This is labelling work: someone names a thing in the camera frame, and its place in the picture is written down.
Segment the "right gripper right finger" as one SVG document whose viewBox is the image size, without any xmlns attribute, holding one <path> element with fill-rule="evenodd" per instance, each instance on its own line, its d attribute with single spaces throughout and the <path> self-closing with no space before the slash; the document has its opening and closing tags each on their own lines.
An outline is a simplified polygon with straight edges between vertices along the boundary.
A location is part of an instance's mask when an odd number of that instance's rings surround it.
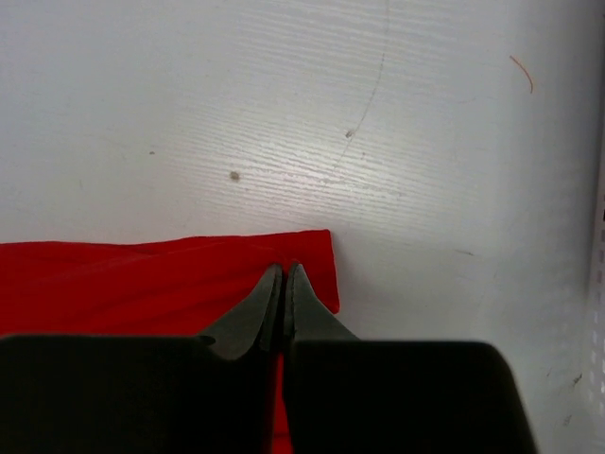
<svg viewBox="0 0 605 454">
<path fill-rule="evenodd" d="M 533 453 L 508 363 L 480 341 L 361 340 L 304 268 L 285 288 L 284 402 L 297 453 Z"/>
</svg>

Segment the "red t-shirt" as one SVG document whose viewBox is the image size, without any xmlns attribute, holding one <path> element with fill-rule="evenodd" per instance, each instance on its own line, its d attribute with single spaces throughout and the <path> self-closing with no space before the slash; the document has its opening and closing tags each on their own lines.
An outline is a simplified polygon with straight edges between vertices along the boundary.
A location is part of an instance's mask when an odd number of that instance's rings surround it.
<svg viewBox="0 0 605 454">
<path fill-rule="evenodd" d="M 338 312 L 328 231 L 195 236 L 133 245 L 5 243 L 1 247 L 1 341 L 14 335 L 194 336 L 243 301 L 265 271 L 301 265 L 320 301 Z M 290 451 L 281 397 L 280 306 L 270 452 Z"/>
</svg>

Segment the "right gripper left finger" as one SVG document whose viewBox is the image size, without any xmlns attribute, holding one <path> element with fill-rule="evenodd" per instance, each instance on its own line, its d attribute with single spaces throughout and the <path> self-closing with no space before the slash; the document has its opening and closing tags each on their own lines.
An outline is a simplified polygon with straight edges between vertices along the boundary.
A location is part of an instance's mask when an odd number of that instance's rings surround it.
<svg viewBox="0 0 605 454">
<path fill-rule="evenodd" d="M 1 341 L 5 453 L 268 453 L 282 269 L 194 336 Z"/>
</svg>

